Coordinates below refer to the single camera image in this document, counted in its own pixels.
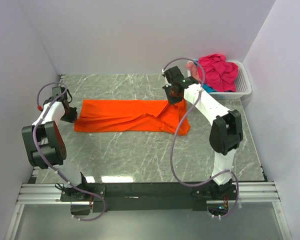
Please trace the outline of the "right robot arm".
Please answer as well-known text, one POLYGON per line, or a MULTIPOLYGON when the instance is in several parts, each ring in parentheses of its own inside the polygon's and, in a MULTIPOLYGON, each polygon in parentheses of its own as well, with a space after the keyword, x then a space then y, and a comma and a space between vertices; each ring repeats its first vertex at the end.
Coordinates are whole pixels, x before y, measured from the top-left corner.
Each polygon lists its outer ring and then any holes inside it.
POLYGON ((242 116, 238 110, 230 110, 215 100, 194 77, 185 78, 177 66, 171 68, 165 66, 162 69, 162 76, 165 78, 165 85, 162 88, 170 104, 176 104, 182 100, 191 104, 189 110, 181 118, 172 140, 170 149, 172 174, 177 182, 189 188, 197 188, 210 181, 215 182, 209 187, 209 193, 212 198, 220 200, 227 194, 226 185, 236 177, 232 168, 235 153, 243 140, 242 116), (197 108, 211 125, 209 143, 214 150, 214 166, 212 176, 207 180, 199 183, 186 183, 181 181, 175 172, 173 154, 181 125, 194 108, 197 108))

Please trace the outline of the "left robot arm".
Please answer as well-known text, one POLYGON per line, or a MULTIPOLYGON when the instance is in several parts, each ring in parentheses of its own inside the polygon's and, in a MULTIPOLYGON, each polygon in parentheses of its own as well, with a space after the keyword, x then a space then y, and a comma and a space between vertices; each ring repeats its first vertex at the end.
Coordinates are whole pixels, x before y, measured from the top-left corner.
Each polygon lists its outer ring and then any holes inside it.
POLYGON ((23 127, 21 134, 29 163, 42 170, 52 170, 63 181, 63 184, 55 184, 58 190, 84 201, 90 195, 90 188, 82 172, 66 161, 67 150, 58 129, 60 121, 73 124, 77 120, 77 109, 70 106, 72 99, 65 85, 54 86, 52 96, 43 105, 37 105, 40 111, 38 119, 23 127))

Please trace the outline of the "orange t shirt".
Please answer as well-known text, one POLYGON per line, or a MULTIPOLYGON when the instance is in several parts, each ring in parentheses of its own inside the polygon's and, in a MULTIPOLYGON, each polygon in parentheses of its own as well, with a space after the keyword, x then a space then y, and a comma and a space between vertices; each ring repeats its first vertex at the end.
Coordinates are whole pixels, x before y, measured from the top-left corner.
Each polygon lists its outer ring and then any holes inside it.
POLYGON ((187 103, 169 104, 167 100, 97 100, 85 99, 74 131, 104 132, 164 132, 174 134, 187 103))

